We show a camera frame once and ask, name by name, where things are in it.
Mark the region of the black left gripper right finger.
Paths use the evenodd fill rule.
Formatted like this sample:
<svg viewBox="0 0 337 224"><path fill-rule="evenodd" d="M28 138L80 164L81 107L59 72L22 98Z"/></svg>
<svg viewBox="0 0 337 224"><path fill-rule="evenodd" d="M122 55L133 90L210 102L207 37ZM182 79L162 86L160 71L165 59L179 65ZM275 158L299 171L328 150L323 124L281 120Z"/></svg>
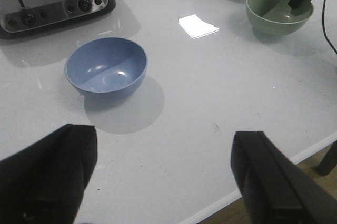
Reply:
<svg viewBox="0 0 337 224"><path fill-rule="evenodd" d="M251 223L336 223L336 199L262 131L237 131L231 169Z"/></svg>

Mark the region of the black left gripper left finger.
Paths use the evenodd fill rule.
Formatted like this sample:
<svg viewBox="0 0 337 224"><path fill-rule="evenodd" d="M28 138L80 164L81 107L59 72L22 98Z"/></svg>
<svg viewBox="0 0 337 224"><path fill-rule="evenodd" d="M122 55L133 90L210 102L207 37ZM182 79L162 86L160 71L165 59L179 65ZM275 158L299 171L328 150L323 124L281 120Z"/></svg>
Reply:
<svg viewBox="0 0 337 224"><path fill-rule="evenodd" d="M96 162L95 127L73 124L1 160L1 223L73 223Z"/></svg>

